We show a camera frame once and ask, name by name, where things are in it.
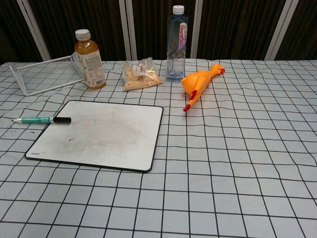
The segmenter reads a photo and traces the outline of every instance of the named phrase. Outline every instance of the wire rack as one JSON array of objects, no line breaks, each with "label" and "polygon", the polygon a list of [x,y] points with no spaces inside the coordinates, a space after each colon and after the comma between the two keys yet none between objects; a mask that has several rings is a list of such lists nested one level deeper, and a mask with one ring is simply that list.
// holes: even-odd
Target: wire rack
[{"label": "wire rack", "polygon": [[75,53],[22,67],[9,67],[25,96],[47,92],[84,79]]}]

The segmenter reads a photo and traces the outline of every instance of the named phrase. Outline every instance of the whiteboard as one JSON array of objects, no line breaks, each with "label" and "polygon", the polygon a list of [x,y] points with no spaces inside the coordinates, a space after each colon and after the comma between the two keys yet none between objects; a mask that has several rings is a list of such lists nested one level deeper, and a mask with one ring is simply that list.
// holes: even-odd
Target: whiteboard
[{"label": "whiteboard", "polygon": [[162,107],[69,101],[26,152],[27,159],[148,172],[152,168]]}]

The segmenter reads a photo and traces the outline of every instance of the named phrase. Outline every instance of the snack bag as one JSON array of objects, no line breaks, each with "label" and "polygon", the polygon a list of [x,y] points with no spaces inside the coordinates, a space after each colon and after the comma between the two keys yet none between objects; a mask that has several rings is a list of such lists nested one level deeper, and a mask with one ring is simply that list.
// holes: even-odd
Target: snack bag
[{"label": "snack bag", "polygon": [[163,82],[154,70],[152,57],[141,60],[139,65],[124,62],[122,70],[124,75],[124,91],[152,87]]}]

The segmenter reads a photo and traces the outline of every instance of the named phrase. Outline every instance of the green marker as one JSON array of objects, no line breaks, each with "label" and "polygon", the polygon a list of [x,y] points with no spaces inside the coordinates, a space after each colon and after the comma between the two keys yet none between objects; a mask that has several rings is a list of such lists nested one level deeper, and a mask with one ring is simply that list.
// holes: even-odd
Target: green marker
[{"label": "green marker", "polygon": [[17,123],[70,123],[71,118],[18,118],[12,119],[11,121]]}]

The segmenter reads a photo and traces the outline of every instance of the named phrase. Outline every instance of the curtain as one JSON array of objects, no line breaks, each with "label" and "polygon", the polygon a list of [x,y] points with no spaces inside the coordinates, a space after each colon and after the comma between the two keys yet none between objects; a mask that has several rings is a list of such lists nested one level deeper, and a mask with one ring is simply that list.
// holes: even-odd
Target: curtain
[{"label": "curtain", "polygon": [[0,1],[0,22],[0,64],[42,61],[17,1]]},{"label": "curtain", "polygon": [[317,60],[317,1],[300,0],[276,60]]},{"label": "curtain", "polygon": [[205,0],[197,58],[264,60],[285,0]]},{"label": "curtain", "polygon": [[52,59],[74,52],[75,31],[89,29],[102,60],[126,60],[118,0],[29,0]]},{"label": "curtain", "polygon": [[138,59],[152,56],[165,60],[167,52],[167,18],[174,5],[184,5],[188,16],[186,57],[190,57],[195,0],[132,0]]}]

